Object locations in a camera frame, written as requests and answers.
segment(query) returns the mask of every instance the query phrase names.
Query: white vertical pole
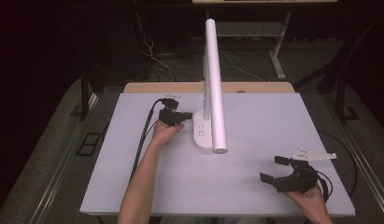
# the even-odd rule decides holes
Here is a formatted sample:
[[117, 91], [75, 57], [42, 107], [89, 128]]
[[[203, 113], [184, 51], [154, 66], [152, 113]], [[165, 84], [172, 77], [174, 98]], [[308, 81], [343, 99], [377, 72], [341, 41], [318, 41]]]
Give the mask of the white vertical pole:
[[208, 51], [205, 46], [205, 55], [203, 58], [204, 62], [204, 120], [211, 119], [211, 96], [209, 94], [209, 64], [208, 64]]
[[208, 56], [208, 82], [211, 98], [212, 145], [214, 153], [226, 153], [227, 140], [224, 124], [223, 99], [221, 96], [218, 42], [214, 20], [206, 21], [206, 52]]
[[274, 47], [274, 51], [272, 54], [272, 57], [275, 59], [278, 57], [279, 49], [281, 48], [282, 41], [284, 40], [285, 32], [287, 32], [287, 28], [288, 28], [288, 24], [290, 22], [291, 14], [292, 14], [291, 11], [287, 11], [285, 13], [285, 18], [284, 18], [284, 21], [282, 22], [281, 30], [280, 30], [279, 35], [277, 37], [277, 43], [276, 43], [276, 46]]

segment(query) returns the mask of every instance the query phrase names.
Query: power strip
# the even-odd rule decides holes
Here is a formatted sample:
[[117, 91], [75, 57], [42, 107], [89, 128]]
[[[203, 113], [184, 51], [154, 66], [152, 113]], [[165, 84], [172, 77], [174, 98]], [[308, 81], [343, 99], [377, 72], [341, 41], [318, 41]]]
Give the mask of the power strip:
[[193, 115], [193, 137], [196, 145], [203, 151], [212, 151], [211, 119], [204, 120], [204, 109]]

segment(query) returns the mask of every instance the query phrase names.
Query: human arm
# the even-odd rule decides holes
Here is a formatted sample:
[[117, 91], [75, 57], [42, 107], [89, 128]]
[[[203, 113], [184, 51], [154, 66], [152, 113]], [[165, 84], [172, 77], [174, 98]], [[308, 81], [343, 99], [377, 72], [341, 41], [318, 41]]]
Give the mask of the human arm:
[[174, 134], [182, 129], [183, 124], [168, 127], [162, 121], [157, 121], [145, 155], [125, 191], [118, 224], [149, 222], [160, 152], [164, 145], [171, 141]]
[[318, 184], [303, 194], [298, 191], [284, 192], [284, 194], [297, 204], [302, 213], [311, 223], [333, 224]]

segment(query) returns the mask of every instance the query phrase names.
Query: white table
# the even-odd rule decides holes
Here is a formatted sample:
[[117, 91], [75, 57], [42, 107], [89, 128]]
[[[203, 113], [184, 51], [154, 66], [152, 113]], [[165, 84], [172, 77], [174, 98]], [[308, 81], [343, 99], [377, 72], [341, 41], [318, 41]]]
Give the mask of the white table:
[[[179, 96], [178, 111], [203, 107], [202, 93]], [[163, 93], [122, 94], [87, 188], [81, 213], [116, 215], [133, 167], [140, 134], [151, 105]], [[290, 157], [299, 147], [325, 151], [298, 93], [224, 93], [229, 152], [200, 151], [193, 142], [192, 122], [163, 150], [156, 177], [153, 216], [300, 215], [287, 197], [261, 182], [259, 172], [280, 177], [292, 168], [274, 163], [275, 156]], [[158, 118], [157, 105], [153, 119]], [[147, 137], [142, 155], [149, 143]], [[330, 161], [313, 161], [328, 175], [334, 193], [327, 206], [334, 217], [354, 216], [354, 207]]]

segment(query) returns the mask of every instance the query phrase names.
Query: human hand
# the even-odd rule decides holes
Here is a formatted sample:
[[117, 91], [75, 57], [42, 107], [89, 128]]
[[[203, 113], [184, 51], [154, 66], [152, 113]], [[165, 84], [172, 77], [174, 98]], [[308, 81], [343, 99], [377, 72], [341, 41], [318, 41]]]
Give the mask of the human hand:
[[298, 191], [284, 192], [290, 197], [300, 208], [302, 213], [311, 223], [314, 224], [332, 224], [326, 209], [325, 201], [323, 200], [322, 192], [318, 184], [308, 192], [302, 194]]
[[178, 124], [176, 126], [168, 126], [161, 120], [158, 120], [153, 131], [152, 142], [157, 143], [159, 146], [163, 146], [169, 143], [175, 133], [180, 132], [184, 127], [184, 124]]

